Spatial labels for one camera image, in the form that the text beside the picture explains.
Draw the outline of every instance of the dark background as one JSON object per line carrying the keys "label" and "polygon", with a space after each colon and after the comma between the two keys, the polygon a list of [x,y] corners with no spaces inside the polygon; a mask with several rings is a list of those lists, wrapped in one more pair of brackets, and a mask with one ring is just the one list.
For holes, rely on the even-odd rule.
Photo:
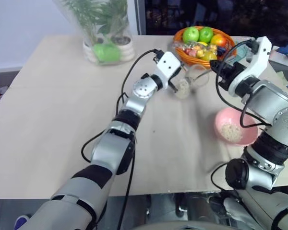
{"label": "dark background", "polygon": [[174,35],[205,25],[229,35],[267,36],[288,44],[288,0],[145,0],[146,34]]}

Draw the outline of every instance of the fruit basket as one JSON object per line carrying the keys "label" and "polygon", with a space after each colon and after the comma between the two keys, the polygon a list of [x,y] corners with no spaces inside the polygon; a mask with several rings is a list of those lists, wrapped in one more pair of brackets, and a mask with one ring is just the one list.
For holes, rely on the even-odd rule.
{"label": "fruit basket", "polygon": [[[204,28],[203,26],[194,26],[194,27],[195,27],[196,29],[198,29],[198,30],[201,30],[202,28]],[[174,42],[182,42],[182,36],[183,36],[183,33],[184,33],[184,31],[185,31],[186,29],[187,29],[187,28],[184,28],[184,29],[182,29],[182,30],[179,30],[179,31],[175,34],[175,36],[174,36]],[[218,30],[218,29],[215,29],[215,28],[211,28],[211,29],[213,30],[214,35],[221,34],[221,35],[224,36],[225,39],[226,39],[226,44],[225,44],[225,46],[224,46],[224,48],[226,49],[226,52],[225,52],[223,55],[221,55],[221,56],[217,56],[217,59],[218,59],[218,60],[222,60],[223,57],[226,55],[226,53],[235,45],[235,43],[234,43],[234,41],[232,40],[232,38],[231,38],[228,34],[222,32],[222,31],[220,31],[220,30]],[[180,48],[178,48],[178,47],[176,47],[175,50],[176,50],[176,52],[179,54],[181,60],[182,60],[183,62],[187,63],[188,65],[200,64],[200,65],[206,67],[207,69],[210,68],[209,61],[201,60],[201,59],[196,58],[196,57],[191,57],[191,56],[189,56],[188,54],[186,54],[182,49],[180,49]],[[234,56],[237,55],[237,51],[236,51],[236,50],[233,52],[233,55],[234,55]]]}

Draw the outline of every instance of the shoe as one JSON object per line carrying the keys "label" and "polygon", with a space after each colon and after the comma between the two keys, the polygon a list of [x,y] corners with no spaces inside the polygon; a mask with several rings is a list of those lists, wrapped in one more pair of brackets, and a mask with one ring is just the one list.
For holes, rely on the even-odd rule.
{"label": "shoe", "polygon": [[29,220],[29,217],[26,215],[22,215],[22,216],[18,217],[17,220],[15,221],[14,230],[19,229],[26,222],[28,222],[28,220]]}

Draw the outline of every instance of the green plant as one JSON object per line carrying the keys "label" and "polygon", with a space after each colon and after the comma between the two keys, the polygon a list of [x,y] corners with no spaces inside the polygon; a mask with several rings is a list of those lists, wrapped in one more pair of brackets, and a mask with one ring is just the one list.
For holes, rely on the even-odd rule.
{"label": "green plant", "polygon": [[128,26],[127,0],[109,0],[100,5],[97,23],[101,25],[98,33],[108,35],[112,33],[114,37],[120,36]]}
{"label": "green plant", "polygon": [[99,0],[61,0],[61,2],[73,13],[92,45],[97,43],[96,25],[98,25],[97,16],[100,16],[101,5]]}

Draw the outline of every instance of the wall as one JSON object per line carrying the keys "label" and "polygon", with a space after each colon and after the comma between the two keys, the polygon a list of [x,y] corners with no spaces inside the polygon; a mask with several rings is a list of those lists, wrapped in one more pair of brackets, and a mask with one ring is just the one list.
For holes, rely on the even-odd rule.
{"label": "wall", "polygon": [[[134,0],[128,0],[137,34]],[[51,0],[0,0],[0,72],[20,69],[46,35],[75,34]]]}

